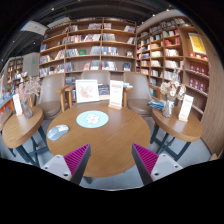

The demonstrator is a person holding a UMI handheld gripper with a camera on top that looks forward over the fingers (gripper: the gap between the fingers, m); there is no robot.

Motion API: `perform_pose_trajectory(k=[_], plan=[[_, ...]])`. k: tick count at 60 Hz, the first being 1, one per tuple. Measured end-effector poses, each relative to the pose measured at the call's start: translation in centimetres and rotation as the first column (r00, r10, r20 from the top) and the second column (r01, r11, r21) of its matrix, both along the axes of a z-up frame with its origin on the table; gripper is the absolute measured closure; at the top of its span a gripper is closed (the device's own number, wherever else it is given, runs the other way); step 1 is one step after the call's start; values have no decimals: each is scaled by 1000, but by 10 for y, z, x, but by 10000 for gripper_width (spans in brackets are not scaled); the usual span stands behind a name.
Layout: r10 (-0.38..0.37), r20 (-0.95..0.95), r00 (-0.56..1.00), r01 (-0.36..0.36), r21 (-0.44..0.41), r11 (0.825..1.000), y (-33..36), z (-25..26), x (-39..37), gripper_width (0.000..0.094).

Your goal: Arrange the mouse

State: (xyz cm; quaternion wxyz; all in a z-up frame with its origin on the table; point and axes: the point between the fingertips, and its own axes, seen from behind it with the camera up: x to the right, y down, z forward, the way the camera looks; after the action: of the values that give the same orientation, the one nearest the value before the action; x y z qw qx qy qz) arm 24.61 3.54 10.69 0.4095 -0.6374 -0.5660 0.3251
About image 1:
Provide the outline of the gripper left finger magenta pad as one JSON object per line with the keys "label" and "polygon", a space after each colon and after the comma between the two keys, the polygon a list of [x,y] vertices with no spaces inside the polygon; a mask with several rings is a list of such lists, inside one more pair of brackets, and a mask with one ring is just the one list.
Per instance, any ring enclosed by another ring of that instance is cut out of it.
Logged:
{"label": "gripper left finger magenta pad", "polygon": [[86,144],[65,156],[54,156],[42,169],[79,185],[90,156],[91,148]]}

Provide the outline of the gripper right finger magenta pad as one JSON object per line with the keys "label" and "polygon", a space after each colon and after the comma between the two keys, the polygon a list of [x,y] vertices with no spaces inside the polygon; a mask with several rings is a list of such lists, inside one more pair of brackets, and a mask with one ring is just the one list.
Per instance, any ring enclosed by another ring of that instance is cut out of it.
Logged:
{"label": "gripper right finger magenta pad", "polygon": [[182,166],[167,154],[158,155],[135,143],[132,144],[132,155],[143,185],[148,185],[182,169]]}

